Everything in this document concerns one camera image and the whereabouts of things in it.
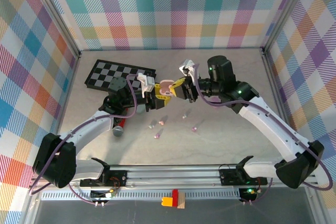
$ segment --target chessboard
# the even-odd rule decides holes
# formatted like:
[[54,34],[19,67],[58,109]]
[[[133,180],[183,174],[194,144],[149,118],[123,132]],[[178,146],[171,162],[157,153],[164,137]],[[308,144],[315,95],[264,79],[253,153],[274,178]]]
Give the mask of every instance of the chessboard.
[[[97,60],[89,76],[87,77],[85,84],[87,88],[90,89],[107,91],[113,77],[124,77],[126,79],[126,76],[130,73],[142,73],[144,75],[155,78],[155,72],[155,69],[126,65],[106,60]],[[141,82],[138,81],[135,77],[131,77],[130,81],[134,90],[141,88]]]

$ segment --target purple cable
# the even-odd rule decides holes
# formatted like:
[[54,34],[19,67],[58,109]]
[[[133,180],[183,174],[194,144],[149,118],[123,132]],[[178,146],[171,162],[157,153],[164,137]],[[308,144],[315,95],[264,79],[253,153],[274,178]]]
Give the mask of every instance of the purple cable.
[[[78,125],[71,133],[75,134],[78,130],[80,130],[81,128],[83,128],[84,126],[88,125],[89,123],[96,121],[97,119],[101,119],[101,118],[130,118],[132,116],[135,115],[136,112],[136,108],[138,106],[137,104],[137,98],[135,96],[135,92],[133,90],[132,84],[130,82],[130,77],[136,77],[137,74],[129,74],[128,76],[126,76],[126,80],[127,80],[127,84],[130,87],[133,99],[134,99],[134,110],[130,115],[101,115],[96,117],[95,119],[90,119],[80,125]],[[33,184],[31,185],[30,189],[29,189],[29,195],[34,195],[36,193],[38,193],[39,191],[42,191],[44,188],[46,188],[47,186],[49,186],[51,183],[47,183],[45,184],[43,187],[37,189],[36,191],[33,191],[33,189],[36,187],[37,183],[39,182],[39,180],[42,178],[43,174],[45,173],[45,171],[47,170],[48,166],[50,165],[51,161],[53,160],[53,158],[55,157],[56,153],[58,152],[58,150],[62,147],[62,145],[71,137],[71,134],[68,134],[54,149],[54,151],[52,152],[52,154],[50,155],[48,161],[46,162],[45,166],[43,167],[43,169],[41,170],[40,174],[37,176],[37,178],[35,179],[35,181],[33,182]],[[82,199],[85,202],[89,202],[89,203],[93,203],[87,199],[82,198],[81,196],[79,196],[77,193],[75,193],[75,191],[72,189],[72,187],[70,186],[70,190],[80,199]]]
[[[233,105],[233,104],[238,104],[238,103],[243,103],[243,104],[248,104],[248,105],[252,105],[253,107],[256,107],[257,109],[259,109],[261,112],[265,113],[265,114],[269,114],[267,110],[265,110],[263,107],[254,104],[252,102],[249,101],[243,101],[243,100],[237,100],[237,101],[230,101],[230,102],[224,102],[224,103],[211,103],[208,100],[205,99],[205,97],[202,95],[201,89],[200,89],[200,85],[198,84],[198,67],[200,64],[195,64],[194,68],[195,68],[195,73],[194,73],[194,79],[195,79],[195,86],[196,86],[196,90],[198,95],[202,98],[202,100],[209,104],[212,107],[223,107],[223,106],[229,106],[229,105]],[[333,181],[332,181],[332,177],[328,171],[328,169],[326,168],[325,164],[322,162],[322,160],[308,147],[306,147],[304,144],[302,144],[299,139],[290,131],[288,130],[286,127],[283,126],[283,124],[276,118],[274,117],[272,114],[269,114],[269,117],[272,118],[278,125],[280,128],[282,128],[287,134],[289,134],[294,141],[299,144],[305,151],[307,151],[310,155],[312,155],[316,161],[321,165],[322,169],[324,170],[324,172],[326,173],[328,180],[329,180],[329,185],[327,187],[317,187],[317,186],[313,186],[310,185],[306,182],[302,182],[304,185],[311,187],[315,190],[320,190],[320,191],[328,191],[332,188],[333,186]]]

